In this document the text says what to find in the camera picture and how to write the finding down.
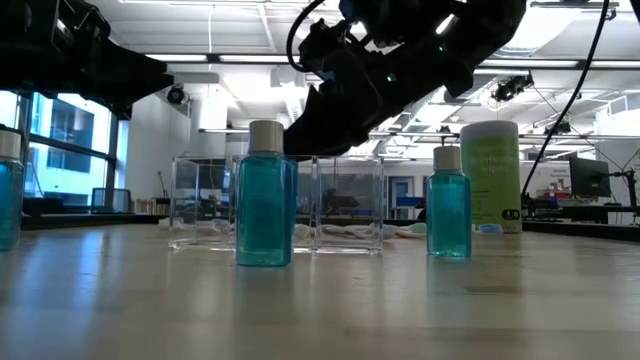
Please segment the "wooden table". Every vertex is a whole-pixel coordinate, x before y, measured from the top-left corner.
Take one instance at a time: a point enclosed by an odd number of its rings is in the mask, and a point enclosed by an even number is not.
[[[167,249],[147,225],[0,255],[0,359],[639,359],[640,247],[526,233],[470,261],[397,240],[287,269]]]

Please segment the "window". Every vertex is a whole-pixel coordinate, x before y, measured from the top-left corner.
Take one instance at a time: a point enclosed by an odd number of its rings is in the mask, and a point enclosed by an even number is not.
[[[107,108],[78,95],[60,94],[58,99],[33,96],[32,134],[107,153],[110,120]]]
[[[57,198],[65,205],[88,206],[93,189],[105,186],[105,175],[104,159],[31,143],[25,196]]]
[[[8,91],[0,91],[0,124],[17,128],[17,114],[18,95]]]

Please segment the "clear plastic bottle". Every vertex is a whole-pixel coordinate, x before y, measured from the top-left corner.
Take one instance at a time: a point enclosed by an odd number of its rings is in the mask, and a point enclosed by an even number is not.
[[[20,242],[24,168],[19,159],[20,135],[0,130],[0,251]]]
[[[236,263],[287,266],[291,262],[291,164],[283,155],[282,124],[254,121],[249,156],[240,165]]]
[[[427,180],[429,255],[471,256],[471,185],[460,163],[460,148],[434,150],[435,174]]]

